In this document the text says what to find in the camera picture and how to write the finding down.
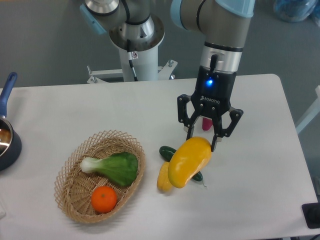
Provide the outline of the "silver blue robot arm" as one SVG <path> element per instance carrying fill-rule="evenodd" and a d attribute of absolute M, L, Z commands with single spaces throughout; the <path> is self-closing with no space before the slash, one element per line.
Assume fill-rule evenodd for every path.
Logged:
<path fill-rule="evenodd" d="M 158 47 L 165 36 L 162 21 L 148 0 L 85 0 L 80 11 L 98 33 L 108 33 L 118 48 L 126 82 L 160 78 Z M 174 0 L 170 15 L 175 25 L 200 32 L 205 41 L 195 90 L 177 98 L 178 121 L 187 137 L 202 118 L 213 129 L 211 148 L 229 137 L 243 115 L 230 98 L 253 16 L 253 0 Z"/>

